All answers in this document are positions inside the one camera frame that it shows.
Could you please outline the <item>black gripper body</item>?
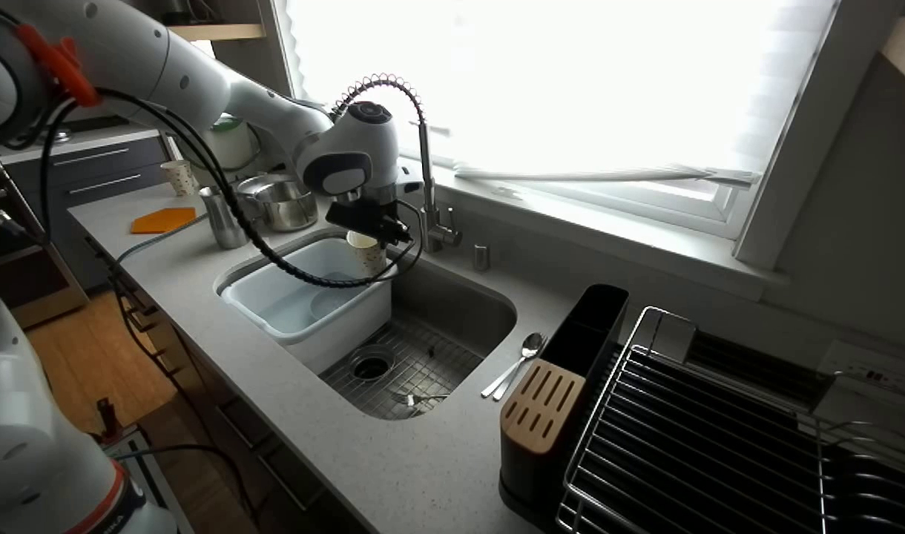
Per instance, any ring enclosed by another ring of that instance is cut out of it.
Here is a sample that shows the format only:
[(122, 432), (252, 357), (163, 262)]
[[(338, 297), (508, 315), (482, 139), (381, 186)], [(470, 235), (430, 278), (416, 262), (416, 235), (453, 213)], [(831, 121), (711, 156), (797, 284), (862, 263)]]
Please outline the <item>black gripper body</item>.
[(331, 202), (327, 220), (380, 243), (402, 243), (410, 237), (407, 222), (396, 217), (396, 205), (376, 205), (367, 200)]

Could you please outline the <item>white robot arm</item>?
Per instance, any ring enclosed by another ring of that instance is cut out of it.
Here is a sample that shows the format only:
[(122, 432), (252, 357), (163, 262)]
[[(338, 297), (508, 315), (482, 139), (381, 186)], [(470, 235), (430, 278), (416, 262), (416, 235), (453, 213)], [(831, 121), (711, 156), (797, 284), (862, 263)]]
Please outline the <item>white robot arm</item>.
[(386, 106), (356, 100), (330, 119), (202, 57), (125, 0), (0, 0), (0, 145), (25, 137), (57, 97), (97, 106), (107, 91), (165, 106), (196, 130), (229, 112), (266, 137), (298, 189), (331, 195), (330, 222), (407, 240)]

